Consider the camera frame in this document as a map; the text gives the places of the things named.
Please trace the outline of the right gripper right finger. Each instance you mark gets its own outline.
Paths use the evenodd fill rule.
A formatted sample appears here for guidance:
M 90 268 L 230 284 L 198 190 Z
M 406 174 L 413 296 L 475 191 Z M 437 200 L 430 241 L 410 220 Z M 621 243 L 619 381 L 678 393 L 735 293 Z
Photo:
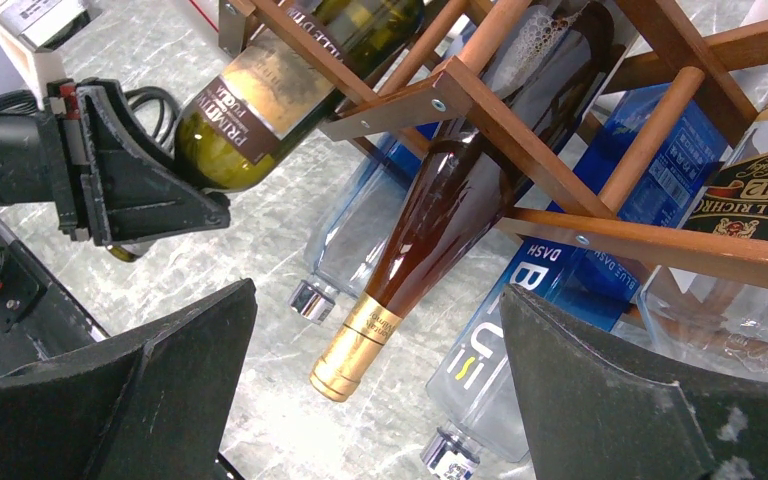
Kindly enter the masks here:
M 768 479 L 768 382 L 691 366 L 518 285 L 499 303 L 540 479 Z

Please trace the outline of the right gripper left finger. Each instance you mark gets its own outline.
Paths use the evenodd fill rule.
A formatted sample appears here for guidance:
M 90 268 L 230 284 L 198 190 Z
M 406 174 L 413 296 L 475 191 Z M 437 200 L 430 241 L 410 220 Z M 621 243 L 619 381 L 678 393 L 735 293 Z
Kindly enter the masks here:
M 217 479 L 252 337 L 236 281 L 112 338 L 0 377 L 0 479 Z

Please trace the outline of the brown wooden wine rack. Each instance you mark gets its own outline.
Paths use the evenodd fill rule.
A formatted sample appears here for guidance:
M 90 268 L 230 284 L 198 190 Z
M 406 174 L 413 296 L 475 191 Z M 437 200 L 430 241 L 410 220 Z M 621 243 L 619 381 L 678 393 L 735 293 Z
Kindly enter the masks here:
M 431 51 L 433 41 L 467 9 L 464 1 L 450 4 L 396 70 L 395 80 L 380 90 L 371 89 L 331 58 L 287 17 L 285 7 L 272 1 L 238 1 L 235 8 L 271 29 L 355 103 L 353 110 L 326 127 L 330 138 L 357 139 L 390 131 L 421 154 L 427 144 L 418 137 L 417 125 L 465 117 L 503 153 L 521 156 L 520 169 L 536 171 L 535 183 L 560 206 L 557 213 L 513 208 L 500 220 L 501 230 L 612 254 L 639 278 L 657 266 L 672 266 L 682 253 L 703 255 L 705 248 L 682 230 L 619 221 L 621 197 L 632 189 L 690 102 L 702 108 L 731 144 L 738 143 L 757 112 L 732 73 L 768 64 L 768 20 L 704 37 L 673 1 L 623 2 L 623 11 L 651 52 L 625 61 L 611 89 L 663 82 L 668 90 L 604 192 L 596 194 L 478 79 L 478 70 L 512 29 L 515 16 L 525 11 L 525 2 L 477 2 L 479 27 L 462 53 L 443 62 L 429 79 L 409 84 L 408 75 Z

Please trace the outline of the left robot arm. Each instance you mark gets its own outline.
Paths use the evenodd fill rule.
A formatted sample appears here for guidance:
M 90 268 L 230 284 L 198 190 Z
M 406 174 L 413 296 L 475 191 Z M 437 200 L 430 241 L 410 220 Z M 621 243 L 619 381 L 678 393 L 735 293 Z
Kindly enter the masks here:
M 99 247 L 222 229 L 228 198 L 173 169 L 162 142 L 133 109 L 150 98 L 177 115 L 164 90 L 124 91 L 108 79 L 48 84 L 0 95 L 0 206 L 50 203 L 58 228 Z M 67 353 L 106 332 L 0 220 L 0 375 Z

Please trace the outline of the small dark bottle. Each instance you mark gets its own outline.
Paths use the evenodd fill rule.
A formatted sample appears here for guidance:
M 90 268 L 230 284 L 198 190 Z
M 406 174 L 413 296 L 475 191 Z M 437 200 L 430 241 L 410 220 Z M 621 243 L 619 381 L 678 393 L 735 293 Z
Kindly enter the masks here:
M 640 295 L 656 351 L 768 382 L 768 94 L 683 229 L 705 253 L 658 268 Z

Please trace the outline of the dark green wine bottle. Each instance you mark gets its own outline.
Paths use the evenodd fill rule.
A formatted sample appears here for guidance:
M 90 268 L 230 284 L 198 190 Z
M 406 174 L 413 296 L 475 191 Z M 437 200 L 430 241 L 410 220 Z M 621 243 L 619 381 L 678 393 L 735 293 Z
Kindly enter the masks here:
M 285 14 L 361 79 L 397 54 L 425 17 L 422 1 L 289 1 Z M 205 192 L 261 183 L 343 100 L 266 29 L 186 105 L 170 170 Z

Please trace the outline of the brown bottle gold foil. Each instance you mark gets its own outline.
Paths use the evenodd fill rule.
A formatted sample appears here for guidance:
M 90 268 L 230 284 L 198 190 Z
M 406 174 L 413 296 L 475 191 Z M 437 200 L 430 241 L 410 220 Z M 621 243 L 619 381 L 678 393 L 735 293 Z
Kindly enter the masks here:
M 535 1 L 481 80 L 559 152 L 636 39 L 614 1 Z M 439 127 L 378 265 L 312 368 L 321 395 L 347 400 L 403 318 L 534 184 L 521 162 L 469 120 Z

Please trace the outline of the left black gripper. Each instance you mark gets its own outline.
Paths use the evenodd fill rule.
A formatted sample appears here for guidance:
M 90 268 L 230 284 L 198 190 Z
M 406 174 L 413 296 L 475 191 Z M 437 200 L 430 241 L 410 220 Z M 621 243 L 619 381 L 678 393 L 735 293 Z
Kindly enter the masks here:
M 141 127 L 118 82 L 62 79 L 42 94 L 34 115 L 41 163 L 58 230 L 70 240 L 120 245 L 229 226 L 227 197 L 170 169 L 171 155 Z

